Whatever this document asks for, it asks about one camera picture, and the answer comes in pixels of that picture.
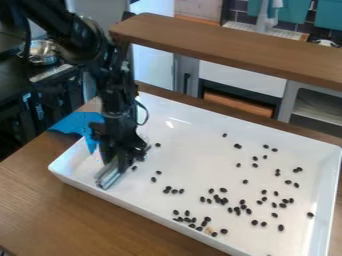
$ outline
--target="white tray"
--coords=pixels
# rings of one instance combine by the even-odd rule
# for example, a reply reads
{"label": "white tray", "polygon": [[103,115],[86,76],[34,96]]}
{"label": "white tray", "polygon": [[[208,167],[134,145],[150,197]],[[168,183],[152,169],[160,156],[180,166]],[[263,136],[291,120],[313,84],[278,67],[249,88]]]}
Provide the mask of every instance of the white tray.
{"label": "white tray", "polygon": [[[93,177],[103,164],[98,151],[89,154],[84,139],[49,169],[67,184],[232,255],[327,255],[341,161],[339,147],[145,93],[139,100],[151,112],[139,134],[162,147],[152,147],[147,160],[137,163],[137,171],[128,170],[108,191],[97,188]],[[235,143],[243,148],[234,148]],[[279,151],[266,150],[264,144]],[[259,158],[259,168],[251,166],[253,156]],[[298,166],[304,172],[294,174],[292,170]],[[277,168],[282,170],[280,177],[274,175]],[[157,170],[163,174],[156,175]],[[151,182],[153,176],[157,183]],[[242,184],[244,179],[249,180],[248,185]],[[300,189],[285,185],[287,179],[298,182]],[[168,185],[186,191],[165,195],[162,191]],[[228,189],[228,205],[199,201],[200,196],[209,196],[209,188],[217,191],[221,187]],[[268,201],[260,206],[256,200],[263,189],[268,191]],[[272,195],[275,190],[279,198]],[[291,197],[295,203],[287,209],[270,206]],[[253,210],[251,216],[243,211],[240,217],[227,212],[241,199]],[[172,220],[175,209],[181,213],[190,210],[197,223],[209,216],[210,227],[215,231],[227,228],[229,234],[213,238],[177,223]],[[272,218],[272,212],[279,213],[279,218]],[[315,217],[309,219],[307,212]],[[254,219],[266,221],[268,226],[254,227]],[[278,231],[279,224],[285,226],[284,232]]]}

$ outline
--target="wall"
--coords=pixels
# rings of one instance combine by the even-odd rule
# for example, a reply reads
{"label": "wall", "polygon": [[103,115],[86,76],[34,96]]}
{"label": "wall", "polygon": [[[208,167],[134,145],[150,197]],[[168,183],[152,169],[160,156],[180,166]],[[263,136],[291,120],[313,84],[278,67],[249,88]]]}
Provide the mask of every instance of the wall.
{"label": "wall", "polygon": [[220,21],[222,0],[175,0],[175,14]]}

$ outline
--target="faucet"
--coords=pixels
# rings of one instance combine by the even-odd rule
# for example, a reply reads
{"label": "faucet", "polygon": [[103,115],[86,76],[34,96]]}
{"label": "faucet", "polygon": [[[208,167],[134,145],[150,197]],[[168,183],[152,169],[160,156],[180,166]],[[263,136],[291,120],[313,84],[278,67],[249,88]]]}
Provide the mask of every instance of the faucet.
{"label": "faucet", "polygon": [[267,33],[267,30],[273,28],[278,25],[278,14],[279,8],[284,7],[283,0],[262,0],[256,32],[258,33]]}

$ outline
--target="wooden table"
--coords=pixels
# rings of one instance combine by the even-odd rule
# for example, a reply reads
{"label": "wooden table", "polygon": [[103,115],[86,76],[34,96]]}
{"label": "wooden table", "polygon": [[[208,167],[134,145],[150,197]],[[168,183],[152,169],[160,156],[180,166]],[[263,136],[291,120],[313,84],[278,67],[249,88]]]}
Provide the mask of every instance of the wooden table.
{"label": "wooden table", "polygon": [[[140,90],[214,112],[342,145],[342,139],[200,99],[140,85]],[[96,102],[81,110],[94,111]],[[45,132],[0,164],[0,246],[17,255],[225,255],[189,237],[63,184],[47,166],[75,142]],[[342,255],[339,190],[330,256]]]}

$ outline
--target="blue cloth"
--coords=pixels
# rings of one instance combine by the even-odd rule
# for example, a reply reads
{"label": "blue cloth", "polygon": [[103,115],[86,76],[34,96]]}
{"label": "blue cloth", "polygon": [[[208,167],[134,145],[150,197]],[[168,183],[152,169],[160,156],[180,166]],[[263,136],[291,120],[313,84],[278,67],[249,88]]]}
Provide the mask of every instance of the blue cloth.
{"label": "blue cloth", "polygon": [[94,153],[97,142],[91,139],[91,129],[88,124],[104,123],[104,119],[101,114],[96,112],[73,112],[57,124],[52,126],[49,130],[60,131],[63,133],[77,133],[83,137],[88,145],[90,153]]}

